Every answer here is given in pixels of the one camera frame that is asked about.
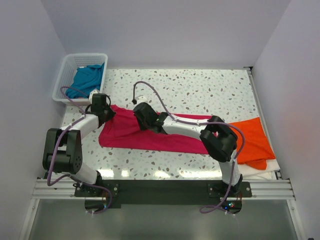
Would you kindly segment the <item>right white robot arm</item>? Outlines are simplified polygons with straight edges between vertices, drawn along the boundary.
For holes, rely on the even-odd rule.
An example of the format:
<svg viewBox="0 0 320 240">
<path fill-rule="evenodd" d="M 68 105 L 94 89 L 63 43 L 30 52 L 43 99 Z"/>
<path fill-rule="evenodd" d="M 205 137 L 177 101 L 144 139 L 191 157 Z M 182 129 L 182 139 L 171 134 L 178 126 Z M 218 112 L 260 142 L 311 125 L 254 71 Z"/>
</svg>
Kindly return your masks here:
<svg viewBox="0 0 320 240">
<path fill-rule="evenodd" d="M 209 119 L 191 119 L 167 112 L 157 113 L 145 102 L 136 105 L 133 114 L 142 131 L 184 136 L 201 142 L 209 156 L 219 163 L 223 192 L 233 197 L 241 190 L 243 176 L 237 163 L 238 136 L 230 124 L 215 115 Z"/>
</svg>

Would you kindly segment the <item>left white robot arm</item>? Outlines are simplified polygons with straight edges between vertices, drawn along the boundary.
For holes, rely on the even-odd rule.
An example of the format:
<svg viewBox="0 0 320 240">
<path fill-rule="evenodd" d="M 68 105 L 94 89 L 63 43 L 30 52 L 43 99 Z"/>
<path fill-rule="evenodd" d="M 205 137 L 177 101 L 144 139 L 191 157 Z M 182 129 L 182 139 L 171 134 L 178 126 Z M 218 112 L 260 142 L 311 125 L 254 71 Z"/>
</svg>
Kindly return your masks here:
<svg viewBox="0 0 320 240">
<path fill-rule="evenodd" d="M 99 196 L 104 190 L 101 174 L 83 162 L 82 140 L 116 113 L 111 109 L 108 95 L 92 93 L 89 99 L 90 104 L 78 120 L 47 131 L 42 166 L 47 171 L 48 186 L 68 177 L 86 185 L 92 196 Z"/>
</svg>

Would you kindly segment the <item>magenta t shirt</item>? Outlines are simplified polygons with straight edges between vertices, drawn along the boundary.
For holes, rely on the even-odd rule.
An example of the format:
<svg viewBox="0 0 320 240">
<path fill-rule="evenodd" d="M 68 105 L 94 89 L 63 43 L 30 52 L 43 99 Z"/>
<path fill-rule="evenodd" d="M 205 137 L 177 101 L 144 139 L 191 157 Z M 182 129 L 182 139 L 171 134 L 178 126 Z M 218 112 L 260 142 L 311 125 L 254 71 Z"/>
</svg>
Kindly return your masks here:
<svg viewBox="0 0 320 240">
<path fill-rule="evenodd" d="M 104 124 L 98 143 L 105 148 L 137 149 L 207 155 L 203 143 L 195 138 L 178 135 L 154 133 L 141 130 L 134 113 L 117 105 L 111 109 L 115 116 Z"/>
</svg>

